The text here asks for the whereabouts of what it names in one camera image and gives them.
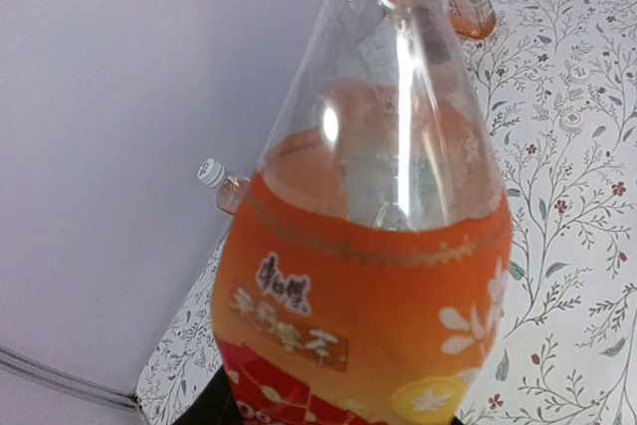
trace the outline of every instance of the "orange label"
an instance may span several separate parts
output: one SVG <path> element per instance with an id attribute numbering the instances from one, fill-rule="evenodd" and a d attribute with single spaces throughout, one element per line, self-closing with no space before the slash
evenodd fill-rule
<path id="1" fill-rule="evenodd" d="M 389 232 L 308 212 L 261 175 L 217 274 L 213 329 L 256 423 L 448 424 L 493 344 L 511 221 Z"/>

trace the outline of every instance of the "floral tablecloth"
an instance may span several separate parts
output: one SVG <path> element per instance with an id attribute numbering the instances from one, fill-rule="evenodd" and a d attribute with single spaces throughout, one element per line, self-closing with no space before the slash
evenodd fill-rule
<path id="1" fill-rule="evenodd" d="M 637 0 L 492 0 L 463 44 L 515 225 L 500 339 L 467 424 L 637 425 Z M 209 297 L 223 242 L 139 377 L 171 423 L 220 367 Z"/>

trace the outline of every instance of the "white floral fabric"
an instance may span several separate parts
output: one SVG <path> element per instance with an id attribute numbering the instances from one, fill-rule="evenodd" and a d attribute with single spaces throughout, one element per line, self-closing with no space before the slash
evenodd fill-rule
<path id="1" fill-rule="evenodd" d="M 462 45 L 507 183 L 511 270 L 492 312 L 440 311 L 449 353 L 498 316 L 467 425 L 637 425 L 637 0 L 492 0 L 496 32 Z M 167 425 L 220 366 L 209 296 L 223 242 L 139 377 Z M 507 292 L 503 304 L 505 275 Z M 424 395 L 414 405 L 435 407 Z"/>

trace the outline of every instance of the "clear plastic bottle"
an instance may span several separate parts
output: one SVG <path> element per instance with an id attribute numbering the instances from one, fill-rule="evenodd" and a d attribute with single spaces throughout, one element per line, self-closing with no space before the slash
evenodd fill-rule
<path id="1" fill-rule="evenodd" d="M 225 213 L 235 214 L 250 189 L 250 180 L 226 167 L 214 158 L 206 159 L 197 170 L 197 179 L 215 190 L 217 207 Z"/>
<path id="2" fill-rule="evenodd" d="M 212 301 L 247 425 L 447 425 L 493 346 L 512 227 L 445 2 L 324 2 Z"/>

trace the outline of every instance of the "gray leaf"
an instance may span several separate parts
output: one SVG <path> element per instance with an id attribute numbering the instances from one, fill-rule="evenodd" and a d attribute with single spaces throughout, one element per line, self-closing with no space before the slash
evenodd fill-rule
<path id="1" fill-rule="evenodd" d="M 539 214 L 541 214 L 541 219 L 546 219 L 546 203 L 541 198 L 539 198 Z"/>
<path id="2" fill-rule="evenodd" d="M 606 355 L 607 357 L 614 357 L 619 352 L 621 352 L 621 349 L 624 348 L 625 344 L 626 344 L 626 339 L 624 337 L 621 337 L 615 345 L 607 348 L 606 350 L 601 352 L 601 354 Z"/>
<path id="3" fill-rule="evenodd" d="M 632 127 L 632 128 L 630 128 L 628 131 L 626 131 L 626 132 L 624 133 L 624 136 L 621 138 L 621 139 L 622 139 L 622 141 L 626 141 L 626 140 L 630 137 L 630 135 L 631 135 L 631 134 L 633 134 L 633 130 L 634 130 L 634 129 L 635 129 L 635 127 L 633 126 L 633 127 Z"/>
<path id="4" fill-rule="evenodd" d="M 499 382 L 504 382 L 507 380 L 507 376 L 509 375 L 509 355 L 507 354 L 507 350 L 505 349 L 505 356 L 502 357 L 500 363 L 498 364 L 498 368 L 496 369 L 496 380 Z"/>
<path id="5" fill-rule="evenodd" d="M 548 270 L 546 271 L 546 278 L 550 278 L 553 274 L 555 274 L 557 271 L 564 269 L 566 266 L 568 266 L 566 263 L 553 263 L 550 265 L 550 268 L 548 268 Z"/>
<path id="6" fill-rule="evenodd" d="M 522 269 L 518 263 L 514 263 L 513 261 L 511 261 L 511 266 L 509 267 L 509 273 L 516 281 L 521 281 L 522 278 L 527 275 L 526 271 Z"/>
<path id="7" fill-rule="evenodd" d="M 595 130 L 595 133 L 593 134 L 593 138 L 596 138 L 597 136 L 599 136 L 604 131 L 606 131 L 606 126 L 604 126 L 604 125 L 598 126 L 597 129 Z"/>

